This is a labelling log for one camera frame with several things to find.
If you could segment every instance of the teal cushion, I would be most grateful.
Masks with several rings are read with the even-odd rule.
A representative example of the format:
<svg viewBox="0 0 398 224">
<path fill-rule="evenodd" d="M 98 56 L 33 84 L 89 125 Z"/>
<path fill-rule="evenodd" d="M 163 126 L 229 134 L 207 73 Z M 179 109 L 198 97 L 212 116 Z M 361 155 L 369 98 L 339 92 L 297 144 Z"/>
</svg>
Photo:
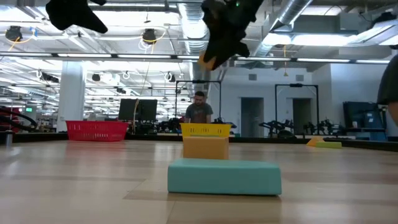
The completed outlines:
<svg viewBox="0 0 398 224">
<path fill-rule="evenodd" d="M 276 164 L 259 161 L 177 159 L 169 165 L 169 192 L 198 194 L 280 195 Z"/>
</svg>

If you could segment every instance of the red plastic basket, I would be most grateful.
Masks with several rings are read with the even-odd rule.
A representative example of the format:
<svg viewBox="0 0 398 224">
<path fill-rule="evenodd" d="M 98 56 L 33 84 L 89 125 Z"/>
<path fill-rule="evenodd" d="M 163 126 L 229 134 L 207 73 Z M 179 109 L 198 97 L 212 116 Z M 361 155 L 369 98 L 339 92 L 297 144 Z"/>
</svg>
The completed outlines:
<svg viewBox="0 0 398 224">
<path fill-rule="evenodd" d="M 128 124 L 117 121 L 67 121 L 69 140 L 122 141 Z"/>
</svg>

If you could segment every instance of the person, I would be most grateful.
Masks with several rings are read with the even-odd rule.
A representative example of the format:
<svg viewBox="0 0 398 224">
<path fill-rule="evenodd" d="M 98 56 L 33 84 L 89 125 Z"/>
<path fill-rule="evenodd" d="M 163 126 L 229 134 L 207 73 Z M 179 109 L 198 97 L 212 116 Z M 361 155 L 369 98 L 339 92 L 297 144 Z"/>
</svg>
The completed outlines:
<svg viewBox="0 0 398 224">
<path fill-rule="evenodd" d="M 377 103 L 387 105 L 392 119 L 398 126 L 398 55 L 388 63 L 379 86 Z"/>
<path fill-rule="evenodd" d="M 206 103 L 205 94 L 202 91 L 195 93 L 194 103 L 188 106 L 185 112 L 186 123 L 210 124 L 213 110 Z"/>
</svg>

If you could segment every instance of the doorway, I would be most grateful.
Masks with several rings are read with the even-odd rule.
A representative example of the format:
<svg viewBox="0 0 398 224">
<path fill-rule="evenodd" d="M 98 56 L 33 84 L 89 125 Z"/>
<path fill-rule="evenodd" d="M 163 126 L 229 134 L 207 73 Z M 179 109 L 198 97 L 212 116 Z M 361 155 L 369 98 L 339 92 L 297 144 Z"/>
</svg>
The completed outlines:
<svg viewBox="0 0 398 224">
<path fill-rule="evenodd" d="M 293 98 L 293 125 L 294 134 L 303 134 L 304 125 L 312 121 L 311 99 Z"/>
<path fill-rule="evenodd" d="M 245 138 L 264 137 L 264 128 L 259 124 L 264 120 L 263 98 L 241 98 L 241 135 Z"/>
</svg>

